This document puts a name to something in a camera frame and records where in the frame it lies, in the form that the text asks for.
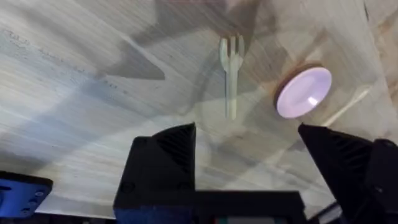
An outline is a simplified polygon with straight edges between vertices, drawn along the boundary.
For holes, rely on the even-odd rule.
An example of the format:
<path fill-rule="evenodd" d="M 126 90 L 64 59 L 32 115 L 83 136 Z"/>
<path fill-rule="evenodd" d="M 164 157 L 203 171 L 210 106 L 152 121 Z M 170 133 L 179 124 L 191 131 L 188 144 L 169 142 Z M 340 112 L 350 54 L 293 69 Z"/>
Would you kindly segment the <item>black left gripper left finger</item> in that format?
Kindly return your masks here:
<path fill-rule="evenodd" d="M 113 208 L 182 205 L 195 193 L 195 123 L 134 138 Z"/>

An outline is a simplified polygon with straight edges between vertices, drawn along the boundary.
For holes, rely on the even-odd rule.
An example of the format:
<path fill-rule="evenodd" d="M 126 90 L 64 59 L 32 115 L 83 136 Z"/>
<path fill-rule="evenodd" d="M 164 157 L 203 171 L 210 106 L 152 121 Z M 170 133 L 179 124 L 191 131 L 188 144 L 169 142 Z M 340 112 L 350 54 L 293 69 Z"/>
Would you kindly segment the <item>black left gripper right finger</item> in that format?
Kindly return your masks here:
<path fill-rule="evenodd" d="M 323 126 L 298 133 L 342 210 L 342 223 L 397 223 L 397 145 Z"/>

